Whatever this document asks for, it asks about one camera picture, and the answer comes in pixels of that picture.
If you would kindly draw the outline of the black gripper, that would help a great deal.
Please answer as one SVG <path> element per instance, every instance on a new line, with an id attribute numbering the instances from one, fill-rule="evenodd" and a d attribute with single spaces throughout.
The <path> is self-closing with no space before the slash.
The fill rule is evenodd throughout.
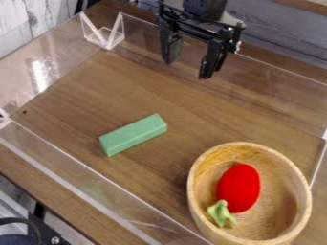
<path id="1" fill-rule="evenodd" d="M 162 57 L 166 64 L 181 56 L 183 34 L 203 42 L 213 39 L 201 61 L 199 79 L 209 79 L 222 69 L 227 51 L 238 53 L 241 49 L 241 34 L 247 25 L 227 13 L 226 5 L 227 0 L 159 0 Z"/>

